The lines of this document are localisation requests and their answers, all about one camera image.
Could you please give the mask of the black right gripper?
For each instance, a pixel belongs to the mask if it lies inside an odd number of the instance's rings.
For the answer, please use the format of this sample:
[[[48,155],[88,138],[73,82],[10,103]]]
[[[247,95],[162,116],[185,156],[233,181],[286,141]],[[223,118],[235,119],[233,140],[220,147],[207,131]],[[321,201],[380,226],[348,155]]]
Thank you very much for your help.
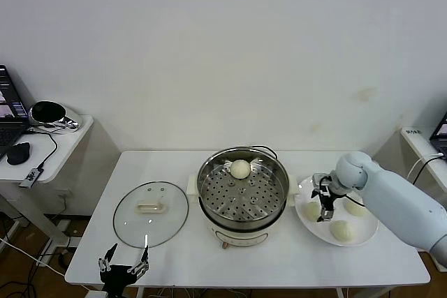
[[[319,195],[322,209],[316,222],[331,221],[334,214],[334,201],[337,197],[328,190],[327,186],[322,186],[320,189],[314,189],[311,193],[311,198],[315,198],[317,195]]]

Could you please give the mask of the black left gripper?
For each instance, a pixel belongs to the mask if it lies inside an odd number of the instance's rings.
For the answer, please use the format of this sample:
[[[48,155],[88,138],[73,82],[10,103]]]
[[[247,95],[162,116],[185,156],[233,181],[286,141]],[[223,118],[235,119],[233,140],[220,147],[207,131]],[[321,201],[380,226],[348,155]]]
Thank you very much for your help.
[[[122,297],[124,288],[133,285],[137,281],[137,276],[143,276],[149,270],[148,241],[149,237],[146,234],[145,248],[142,257],[139,263],[133,267],[110,264],[118,243],[115,243],[108,249],[103,258],[98,259],[100,279],[103,282],[103,291],[108,294],[108,297]]]

